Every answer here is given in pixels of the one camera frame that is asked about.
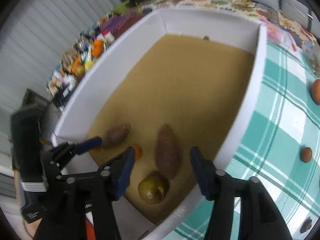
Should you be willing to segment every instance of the orange fruit on shelf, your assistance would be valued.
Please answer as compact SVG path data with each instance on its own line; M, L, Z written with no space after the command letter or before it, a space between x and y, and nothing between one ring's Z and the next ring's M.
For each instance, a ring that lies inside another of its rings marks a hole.
M102 52L103 52L103 48L96 48L95 47L91 52L92 53L92 57L100 57Z
M76 67L77 67L78 65L82 65L82 64L81 64L81 57L80 57L80 56L77 57L77 58L74 60L73 64L72 64L71 71L73 72L73 74L76 74L76 72L77 72Z
M93 43L95 48L102 48L103 47L103 41L102 40L95 40Z

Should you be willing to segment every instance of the white cardboard box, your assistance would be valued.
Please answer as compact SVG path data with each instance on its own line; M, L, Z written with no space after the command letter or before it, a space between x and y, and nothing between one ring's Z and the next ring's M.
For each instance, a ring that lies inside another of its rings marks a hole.
M214 160L218 169L225 169L239 146L255 109L265 67L267 31L258 21L212 9L187 6L158 9L128 29L97 60L73 93L52 134L53 145L84 140L109 96L152 45L167 33L199 38L209 36L210 40L255 55L239 112ZM73 158L65 172L96 171L97 167L87 153ZM121 237L123 240L133 240L148 231L144 239L160 240L183 222L202 199L199 187L196 186L167 219L155 226L122 197L120 201L113 202Z

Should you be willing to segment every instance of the screw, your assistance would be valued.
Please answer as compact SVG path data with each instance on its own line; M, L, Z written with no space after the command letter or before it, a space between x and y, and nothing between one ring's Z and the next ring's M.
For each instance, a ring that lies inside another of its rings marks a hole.
M250 177L250 180L251 180L253 183L258 183L258 182L260 182L260 179L258 179L258 177L256 177L256 176Z
M68 184L72 184L76 181L76 179L74 177L70 177L70 178L67 178L67 183Z
M110 171L101 171L101 172L100 172L100 175L101 175L102 177L107 177L107 176L110 175Z
M218 176L224 176L226 174L226 172L224 170L216 170L216 174Z

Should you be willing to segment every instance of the floral tablecloth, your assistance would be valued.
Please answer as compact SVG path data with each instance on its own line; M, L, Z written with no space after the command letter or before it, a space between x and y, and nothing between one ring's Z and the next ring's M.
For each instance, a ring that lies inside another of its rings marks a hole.
M265 16L270 22L288 31L294 38L297 46L304 51L306 56L311 54L313 45L316 42L316 38L310 32L286 16L281 10L274 10L271 7L249 0L155 0L150 4L141 6L140 11L180 5L215 8L252 18Z

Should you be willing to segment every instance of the pink package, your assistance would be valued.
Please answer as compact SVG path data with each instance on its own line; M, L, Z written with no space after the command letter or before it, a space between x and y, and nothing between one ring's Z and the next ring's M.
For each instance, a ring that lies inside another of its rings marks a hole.
M268 40L279 45L283 36L283 30L272 22L269 22L264 16L259 17L259 21L267 26Z

